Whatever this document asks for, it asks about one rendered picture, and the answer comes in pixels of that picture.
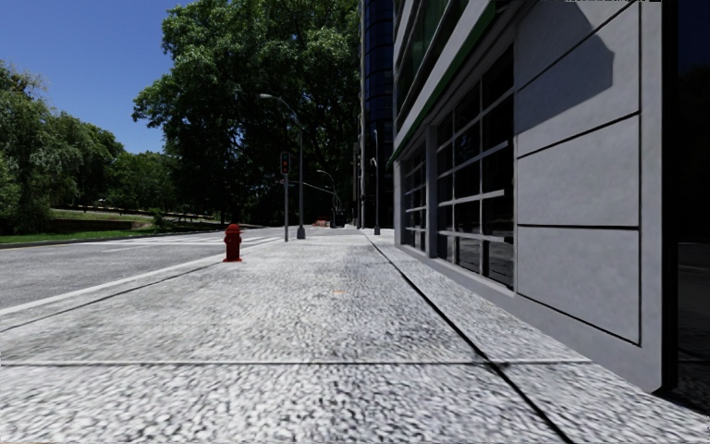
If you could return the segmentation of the pale concrete building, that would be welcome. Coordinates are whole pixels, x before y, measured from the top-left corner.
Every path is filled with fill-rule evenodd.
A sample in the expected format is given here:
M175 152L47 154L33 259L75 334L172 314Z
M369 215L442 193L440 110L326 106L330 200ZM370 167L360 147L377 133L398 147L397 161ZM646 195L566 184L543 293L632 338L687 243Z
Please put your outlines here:
M394 0L398 244L710 413L710 0Z

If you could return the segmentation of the traffic light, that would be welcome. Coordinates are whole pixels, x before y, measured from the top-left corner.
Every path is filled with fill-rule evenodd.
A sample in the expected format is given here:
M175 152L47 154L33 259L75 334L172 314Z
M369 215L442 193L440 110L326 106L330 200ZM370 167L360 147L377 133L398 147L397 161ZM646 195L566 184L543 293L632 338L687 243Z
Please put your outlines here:
M290 153L282 152L280 154L279 169L281 175L283 176L282 182L284 187L284 241L288 242Z

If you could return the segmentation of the grey street lamp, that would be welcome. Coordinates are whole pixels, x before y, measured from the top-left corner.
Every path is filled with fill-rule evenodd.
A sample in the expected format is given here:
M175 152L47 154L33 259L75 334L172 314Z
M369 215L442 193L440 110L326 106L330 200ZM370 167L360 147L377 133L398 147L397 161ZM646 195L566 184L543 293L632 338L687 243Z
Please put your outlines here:
M373 228L373 234L379 236L381 234L380 223L379 223L379 197L380 197L380 181L379 181L379 136L378 130L373 130L373 139L375 143L375 155L371 158L371 164L374 167L375 175L375 224Z
M337 190L335 186L335 181L333 177L328 173L327 171L324 171L322 169L317 169L316 170L319 173L327 175L330 180L331 180L331 194L332 194L332 215L331 215L331 221L330 221L330 228L337 228Z
M304 199L303 199L303 127L300 123L298 114L296 111L286 102L284 101L281 97L276 97L268 93L260 93L259 97L261 99L273 99L277 100L280 104L284 105L288 111L291 113L292 118L295 122L295 124L299 128L299 145L300 145L300 157L299 157L299 226L297 230L297 239L298 240L305 240L306 239L306 232L305 232L305 227L303 224L303 208L304 208Z

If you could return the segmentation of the glass tower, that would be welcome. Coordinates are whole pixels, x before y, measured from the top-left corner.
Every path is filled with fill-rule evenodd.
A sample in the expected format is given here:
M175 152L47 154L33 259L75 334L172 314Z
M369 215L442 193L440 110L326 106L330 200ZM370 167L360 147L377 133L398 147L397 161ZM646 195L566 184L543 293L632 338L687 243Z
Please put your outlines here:
M375 155L373 130L379 136L379 223L393 224L392 172L386 162L393 153L393 0L360 0L361 113L358 154L358 204L360 224L374 228Z

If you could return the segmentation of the red fire hydrant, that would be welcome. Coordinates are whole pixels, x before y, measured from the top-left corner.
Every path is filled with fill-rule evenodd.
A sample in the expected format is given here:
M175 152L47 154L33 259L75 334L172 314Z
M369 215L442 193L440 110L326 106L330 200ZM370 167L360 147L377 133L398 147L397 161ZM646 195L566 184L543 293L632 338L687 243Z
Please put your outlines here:
M225 263L240 262L241 233L239 224L230 224L225 231L224 243L226 245Z

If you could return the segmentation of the trees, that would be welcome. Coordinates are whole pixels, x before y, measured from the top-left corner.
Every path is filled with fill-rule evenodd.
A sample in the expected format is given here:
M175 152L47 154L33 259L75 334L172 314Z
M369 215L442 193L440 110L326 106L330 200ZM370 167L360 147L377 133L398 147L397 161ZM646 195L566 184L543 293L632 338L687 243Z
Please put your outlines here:
M0 60L0 222L30 234L47 230L57 205L177 206L167 155L127 152L112 132L54 110L43 90L41 77Z
M171 69L133 118L164 133L178 206L311 222L348 201L360 88L358 0L195 0L162 24Z

